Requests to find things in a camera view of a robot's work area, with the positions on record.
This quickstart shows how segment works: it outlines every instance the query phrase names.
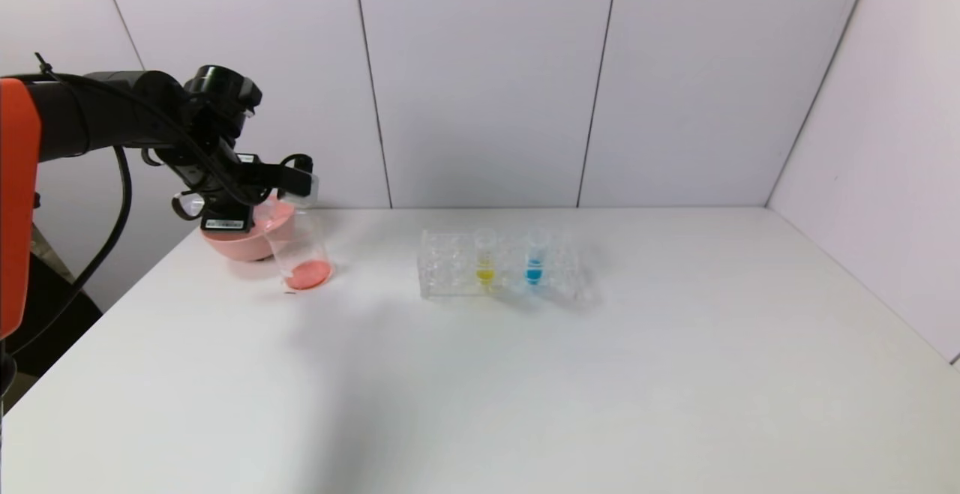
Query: pink bowl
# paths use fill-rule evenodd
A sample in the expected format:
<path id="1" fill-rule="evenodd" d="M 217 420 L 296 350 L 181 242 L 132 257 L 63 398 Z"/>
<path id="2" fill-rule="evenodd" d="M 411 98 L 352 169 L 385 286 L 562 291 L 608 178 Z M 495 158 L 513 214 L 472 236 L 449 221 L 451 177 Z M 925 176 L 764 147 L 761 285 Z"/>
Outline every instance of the pink bowl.
<path id="1" fill-rule="evenodd" d="M 260 218 L 257 213 L 266 214 L 267 211 L 253 210 L 253 228 L 246 234 L 230 232 L 201 231 L 203 238 L 220 254 L 237 262 L 253 262 L 255 259 L 270 258 L 270 244 L 263 235 L 267 225 L 273 228 L 284 228 L 293 224 L 291 216 L 294 206 L 274 200 L 274 210 L 270 218 Z"/>

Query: black cable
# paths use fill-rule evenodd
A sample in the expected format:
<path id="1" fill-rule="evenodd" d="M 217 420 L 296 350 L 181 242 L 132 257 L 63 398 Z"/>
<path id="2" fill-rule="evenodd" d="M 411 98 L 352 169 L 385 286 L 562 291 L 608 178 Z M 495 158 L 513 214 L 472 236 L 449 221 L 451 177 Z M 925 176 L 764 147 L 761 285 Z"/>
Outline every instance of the black cable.
<path id="1" fill-rule="evenodd" d="M 183 190 L 179 196 L 186 196 L 186 194 L 193 194 L 192 190 Z M 198 220 L 198 218 L 203 216 L 203 210 L 198 214 L 189 214 L 186 210 L 183 209 L 181 201 L 179 201 L 179 196 L 174 196 L 170 200 L 170 207 L 174 210 L 174 214 L 177 217 L 180 217 L 182 220 Z"/>
<path id="2" fill-rule="evenodd" d="M 133 94 L 133 92 L 123 91 L 123 90 L 120 90 L 120 88 L 111 86 L 110 84 L 105 84 L 100 80 L 93 80 L 92 78 L 86 78 L 84 76 L 78 76 L 76 74 L 59 73 L 57 75 L 61 77 L 61 80 L 64 80 L 66 82 L 70 82 L 70 83 L 82 85 L 82 86 L 99 88 L 99 90 L 109 92 L 110 94 L 116 95 L 116 97 L 127 99 L 130 102 L 133 102 L 134 104 L 137 104 L 138 106 L 144 108 L 147 112 L 150 112 L 151 115 L 159 119 L 159 121 L 163 122 L 165 125 L 170 127 L 172 131 L 177 133 L 179 138 L 181 138 L 182 142 L 184 142 L 187 148 L 190 149 L 190 151 L 194 154 L 196 159 L 199 160 L 206 169 L 208 169 L 211 173 L 213 173 L 213 176 L 220 181 L 220 183 L 223 186 L 223 189 L 226 190 L 226 193 L 229 194 L 237 202 L 240 202 L 241 204 L 244 204 L 244 205 L 257 206 L 257 205 L 260 205 L 261 203 L 264 203 L 264 201 L 266 201 L 267 198 L 270 196 L 270 190 L 266 189 L 264 193 L 262 193 L 261 196 L 258 198 L 247 198 L 246 194 L 241 193 L 241 191 L 236 189 L 236 186 L 234 186 L 233 184 L 233 180 L 231 180 L 229 177 L 226 177 L 220 171 L 219 167 L 216 166 L 216 163 L 214 163 L 213 160 L 210 159 L 210 157 L 205 152 L 203 152 L 203 149 L 201 148 L 200 145 L 198 145 L 197 141 L 195 141 L 195 139 L 193 138 L 190 138 L 190 135 L 188 135 L 188 133 L 183 131 L 183 128 L 181 125 L 178 125 L 177 122 L 174 122 L 171 118 L 167 117 L 167 115 L 164 114 L 164 112 L 160 111 L 157 108 L 157 106 L 154 106 L 147 100 L 144 100 L 143 98 L 138 97 L 138 95 Z M 38 81 L 42 82 L 42 81 L 49 81 L 50 79 L 50 76 L 45 73 L 20 74 L 20 75 L 11 76 L 11 77 L 17 78 L 25 82 L 38 82 Z"/>
<path id="3" fill-rule="evenodd" d="M 308 160 L 311 160 L 309 155 L 305 155 L 305 154 L 303 154 L 303 153 L 294 153 L 294 154 L 292 154 L 292 155 L 287 155 L 287 157 L 286 157 L 285 159 L 281 160 L 280 165 L 281 165 L 281 166 L 287 166 L 287 163 L 290 163 L 290 162 L 292 162 L 292 160 L 295 160 L 295 159 L 308 159 Z"/>
<path id="4" fill-rule="evenodd" d="M 158 162 L 158 160 L 154 160 L 154 158 L 150 156 L 150 149 L 148 148 L 140 149 L 140 159 L 143 160 L 147 166 L 159 167 L 164 165 L 164 163 Z"/>
<path id="5" fill-rule="evenodd" d="M 17 363 L 7 354 L 7 340 L 0 338 L 0 399 L 7 396 L 7 389 L 14 384 Z"/>
<path id="6" fill-rule="evenodd" d="M 120 203 L 120 214 L 117 215 L 117 220 L 113 224 L 113 229 L 110 230 L 110 235 L 107 236 L 105 244 L 100 247 L 100 251 L 97 252 L 97 255 L 93 257 L 89 264 L 86 265 L 86 268 L 79 273 L 79 276 L 76 277 L 76 280 L 73 282 L 73 285 L 70 286 L 70 289 L 67 292 L 65 299 L 61 303 L 61 306 L 54 312 L 50 317 L 47 323 L 34 334 L 33 337 L 30 337 L 26 343 L 20 345 L 19 348 L 15 349 L 11 355 L 16 355 L 23 351 L 24 348 L 34 343 L 41 334 L 44 334 L 45 330 L 50 329 L 57 319 L 63 314 L 63 312 L 73 303 L 73 300 L 83 289 L 83 285 L 86 284 L 86 281 L 90 280 L 90 276 L 93 275 L 93 272 L 100 267 L 100 264 L 103 264 L 104 259 L 107 255 L 110 254 L 110 251 L 113 250 L 114 246 L 117 245 L 117 240 L 120 239 L 120 234 L 123 233 L 124 226 L 127 225 L 127 219 L 130 217 L 130 206 L 134 200 L 134 194 L 131 190 L 131 177 L 130 177 L 130 165 L 127 163 L 127 154 L 124 153 L 123 148 L 120 148 L 119 145 L 113 146 L 113 153 L 117 157 L 117 166 L 120 167 L 120 180 L 123 184 L 123 201 Z"/>
<path id="7" fill-rule="evenodd" d="M 51 64 L 47 63 L 47 61 L 44 61 L 44 57 L 41 56 L 39 52 L 34 52 L 34 56 L 37 56 L 37 60 L 40 61 L 41 73 L 48 77 L 51 77 L 56 82 L 61 84 L 61 86 L 67 88 L 70 94 L 70 97 L 73 99 L 73 103 L 76 104 L 76 112 L 78 112 L 80 116 L 79 125 L 81 126 L 81 129 L 83 131 L 82 132 L 83 138 L 86 138 L 86 143 L 85 145 L 83 145 L 83 150 L 80 153 L 76 153 L 76 155 L 71 155 L 71 156 L 79 157 L 79 156 L 86 155 L 87 153 L 90 152 L 90 125 L 89 123 L 86 122 L 86 114 L 83 114 L 83 105 L 79 102 L 80 101 L 79 95 L 77 94 L 76 91 L 73 91 L 73 88 L 66 85 L 65 81 L 63 81 L 63 79 L 59 77 L 59 74 L 54 73 L 54 67 Z"/>

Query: glass beaker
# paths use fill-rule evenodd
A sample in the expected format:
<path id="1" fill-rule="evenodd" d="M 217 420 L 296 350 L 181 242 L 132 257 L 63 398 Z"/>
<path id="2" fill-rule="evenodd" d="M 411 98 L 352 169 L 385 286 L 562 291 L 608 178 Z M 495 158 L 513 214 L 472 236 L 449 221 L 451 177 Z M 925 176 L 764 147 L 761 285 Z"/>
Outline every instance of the glass beaker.
<path id="1" fill-rule="evenodd" d="M 297 210 L 264 231 L 283 281 L 291 289 L 311 289 L 333 275 L 316 211 Z"/>

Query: blue liquid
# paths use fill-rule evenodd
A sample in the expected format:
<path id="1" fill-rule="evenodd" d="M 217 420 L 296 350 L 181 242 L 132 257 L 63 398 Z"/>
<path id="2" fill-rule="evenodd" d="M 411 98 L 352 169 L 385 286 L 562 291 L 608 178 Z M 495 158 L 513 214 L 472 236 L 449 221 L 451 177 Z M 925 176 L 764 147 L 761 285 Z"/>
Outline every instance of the blue liquid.
<path id="1" fill-rule="evenodd" d="M 543 264 L 539 259 L 528 259 L 527 261 L 527 283 L 531 286 L 537 286 L 543 278 Z"/>

